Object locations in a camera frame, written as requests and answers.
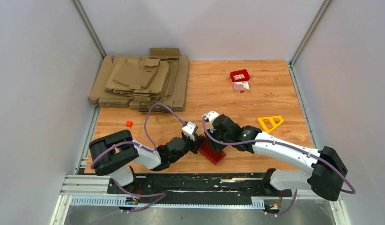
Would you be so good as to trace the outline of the red paper box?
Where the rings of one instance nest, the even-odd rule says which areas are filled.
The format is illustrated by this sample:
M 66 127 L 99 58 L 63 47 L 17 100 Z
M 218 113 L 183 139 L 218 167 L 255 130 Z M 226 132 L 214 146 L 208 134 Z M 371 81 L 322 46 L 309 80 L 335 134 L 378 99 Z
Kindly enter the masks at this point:
M 204 138 L 200 146 L 199 152 L 214 165 L 219 164 L 220 161 L 222 161 L 226 157 L 226 153 L 223 150 L 218 152 L 215 152 L 214 150 L 212 150 L 206 138 Z

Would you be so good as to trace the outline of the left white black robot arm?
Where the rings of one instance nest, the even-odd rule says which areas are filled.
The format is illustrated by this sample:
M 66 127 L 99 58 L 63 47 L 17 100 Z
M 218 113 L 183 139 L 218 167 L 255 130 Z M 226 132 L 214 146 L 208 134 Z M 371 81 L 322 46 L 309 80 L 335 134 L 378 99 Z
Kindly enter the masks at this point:
M 137 180 L 129 163 L 162 171 L 188 152 L 198 153 L 203 141 L 203 135 L 189 137 L 182 133 L 181 137 L 174 137 L 153 150 L 135 140 L 129 130 L 122 130 L 89 143 L 91 168 L 97 176 L 110 176 L 125 193 L 131 194 L 137 189 Z

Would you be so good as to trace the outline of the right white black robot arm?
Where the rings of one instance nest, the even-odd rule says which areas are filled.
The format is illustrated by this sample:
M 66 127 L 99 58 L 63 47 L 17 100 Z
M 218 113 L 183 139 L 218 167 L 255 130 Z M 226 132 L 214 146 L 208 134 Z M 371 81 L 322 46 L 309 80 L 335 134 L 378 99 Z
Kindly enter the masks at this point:
M 269 156 L 296 167 L 292 171 L 268 169 L 261 183 L 266 195 L 272 196 L 286 189 L 301 189 L 312 190 L 323 199 L 337 201 L 341 192 L 356 193 L 346 178 L 348 169 L 332 147 L 316 149 L 293 144 L 257 127 L 240 127 L 230 117 L 215 111 L 202 116 L 202 125 L 213 151 L 231 146 L 238 151 Z

